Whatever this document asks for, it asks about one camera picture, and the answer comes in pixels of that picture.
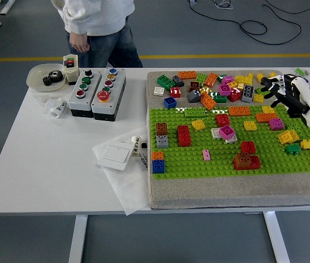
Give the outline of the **person's right hand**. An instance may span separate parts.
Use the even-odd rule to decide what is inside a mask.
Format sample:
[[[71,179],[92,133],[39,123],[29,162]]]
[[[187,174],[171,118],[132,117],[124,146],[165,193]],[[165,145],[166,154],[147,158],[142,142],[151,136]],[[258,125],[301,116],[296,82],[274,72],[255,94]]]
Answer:
[[[90,49],[90,45],[88,43],[88,36],[87,33],[77,34],[74,32],[70,33],[70,45],[75,50],[79,51],[80,53],[86,53]]]

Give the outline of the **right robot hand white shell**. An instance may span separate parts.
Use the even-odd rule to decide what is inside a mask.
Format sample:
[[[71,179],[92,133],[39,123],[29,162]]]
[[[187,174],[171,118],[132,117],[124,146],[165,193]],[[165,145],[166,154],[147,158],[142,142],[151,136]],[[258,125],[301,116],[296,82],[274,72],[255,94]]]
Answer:
[[[310,127],[310,86],[303,78],[291,74],[261,78],[262,91],[267,92],[265,99],[275,97],[271,107],[284,104],[292,115],[300,115]]]

